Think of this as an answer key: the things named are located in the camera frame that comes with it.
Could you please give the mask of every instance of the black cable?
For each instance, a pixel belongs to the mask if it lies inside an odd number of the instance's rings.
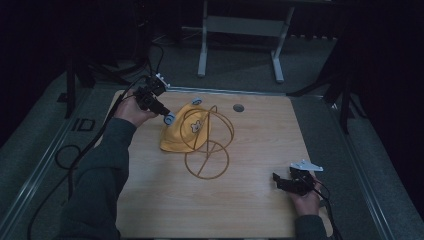
[[[81,151],[81,153],[77,156],[77,158],[72,162],[71,166],[68,170],[68,200],[72,197],[73,191],[74,191],[74,184],[73,184],[73,171],[76,169],[78,163],[80,160],[85,156],[85,154],[90,151],[90,149],[96,144],[96,142],[100,139],[100,137],[103,135],[104,131],[106,130],[106,126],[109,123],[110,119],[112,119],[113,115],[115,114],[116,109],[118,108],[119,104],[122,102],[124,96],[127,94],[128,90],[130,90],[138,81],[140,81],[142,78],[145,78],[147,76],[143,75],[136,81],[132,82],[123,93],[121,93],[116,99],[115,103],[113,104],[112,108],[110,109],[109,113],[106,116],[106,120],[104,121],[102,127],[100,128],[99,132],[96,134],[93,140]]]
[[[78,155],[81,153],[81,149],[77,146],[77,145],[66,145],[61,147],[55,154],[55,162],[57,164],[57,166],[61,169],[65,169],[68,170],[69,167],[65,167],[63,166],[60,162],[59,162],[59,154],[60,152],[62,152],[62,150],[64,150],[65,148],[69,148],[69,147],[73,147],[75,149],[77,149],[78,151]],[[31,220],[28,224],[27,227],[27,239],[31,240],[32,239],[32,226],[34,225],[35,219],[37,218],[38,214],[40,213],[41,209],[44,207],[44,204],[46,204],[47,200],[53,195],[54,192],[56,192],[56,190],[59,188],[59,186],[65,181],[65,179],[67,178],[67,174],[65,176],[63,176],[61,178],[61,180],[56,184],[56,186],[54,186],[52,188],[52,190],[49,192],[49,194],[47,194],[47,196],[43,199],[43,201],[41,202],[41,204],[38,206],[38,208],[35,210],[34,214],[31,217]]]
[[[53,193],[59,188],[59,186],[66,180],[68,179],[68,200],[70,199],[70,197],[73,194],[73,179],[72,179],[72,174],[73,171],[77,169],[77,165],[79,160],[82,159],[82,157],[84,157],[84,155],[91,149],[92,146],[94,146],[94,144],[98,141],[98,139],[100,138],[99,136],[103,135],[103,132],[106,128],[107,123],[109,122],[109,120],[112,118],[112,116],[114,115],[117,106],[119,105],[119,103],[122,102],[123,99],[126,99],[128,97],[131,96],[127,96],[124,98],[124,96],[127,94],[128,90],[130,90],[138,81],[140,81],[142,78],[146,78],[148,76],[143,75],[141,76],[139,79],[137,79],[136,81],[132,82],[130,86],[128,86],[127,89],[124,90],[124,92],[118,97],[118,99],[115,101],[113,107],[111,108],[111,110],[109,111],[108,115],[107,115],[107,121],[104,122],[101,130],[99,131],[99,133],[96,135],[96,137],[84,148],[83,151],[81,151],[81,149],[74,144],[70,144],[70,145],[65,145],[61,148],[59,148],[59,150],[57,150],[56,154],[55,154],[55,163],[57,164],[57,166],[61,169],[65,169],[68,171],[68,173],[63,176],[60,181],[52,188],[52,190],[47,194],[47,196],[43,199],[43,201],[41,202],[41,204],[38,206],[38,208],[36,209],[36,211],[34,212],[33,216],[31,217],[31,220],[28,224],[27,227],[27,239],[31,240],[32,239],[32,227],[34,225],[35,219],[37,218],[38,214],[40,213],[41,209],[43,208],[44,204],[47,202],[47,200],[53,195]],[[60,163],[59,161],[59,154],[61,151],[63,151],[65,148],[75,148],[78,151],[78,155],[76,157],[76,159],[71,163],[71,165],[69,167],[64,166],[63,164]]]

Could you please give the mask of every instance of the table leg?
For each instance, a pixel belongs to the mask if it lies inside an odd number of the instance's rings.
[[[290,7],[287,13],[286,20],[284,21],[283,27],[281,28],[281,34],[278,41],[278,46],[274,51],[271,51],[272,64],[274,66],[274,72],[275,72],[275,80],[278,83],[284,82],[283,71],[281,70],[281,63],[280,63],[280,53],[281,53],[281,49],[283,48],[284,40],[286,39],[286,36],[287,36],[287,31],[290,26],[290,21],[292,19],[293,12],[294,12],[294,7]]]
[[[204,77],[206,74],[206,60],[208,57],[208,46],[206,43],[208,37],[207,20],[208,20],[208,1],[203,1],[203,28],[202,28],[202,49],[200,50],[199,69],[197,75]]]

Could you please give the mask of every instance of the table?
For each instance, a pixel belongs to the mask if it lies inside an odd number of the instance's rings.
[[[161,116],[133,137],[130,176],[118,201],[117,227],[127,238],[284,238],[294,236],[296,213],[276,188],[275,172],[289,178],[291,162],[309,159],[291,101],[283,96],[214,92],[165,92],[159,100],[177,111],[195,97],[213,105],[234,126],[223,175],[203,180],[184,164],[183,153],[159,149]],[[243,112],[233,109],[244,106]],[[228,129],[211,120],[210,138],[228,141]],[[211,158],[222,159],[214,154]],[[214,166],[206,165],[209,170]],[[321,217],[332,234],[326,210]]]

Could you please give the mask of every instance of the person's left hand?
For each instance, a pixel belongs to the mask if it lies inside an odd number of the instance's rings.
[[[127,96],[116,109],[115,118],[121,118],[129,121],[134,124],[137,128],[140,127],[145,121],[157,117],[158,114],[151,111],[141,110],[135,100],[135,97],[132,96],[134,91],[132,89],[128,90]]]

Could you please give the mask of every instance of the metal frame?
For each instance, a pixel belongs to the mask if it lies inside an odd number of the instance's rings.
[[[234,34],[248,34],[257,36],[278,37],[278,45],[271,51],[271,60],[274,66],[275,80],[278,83],[284,82],[283,71],[281,69],[280,54],[284,40],[293,16],[294,7],[290,7],[285,21],[246,19],[233,17],[220,17],[208,15],[208,0],[203,2],[203,28],[202,28],[202,48],[200,50],[199,68],[197,75],[206,75],[206,62],[208,55],[207,35],[208,32],[222,32]]]

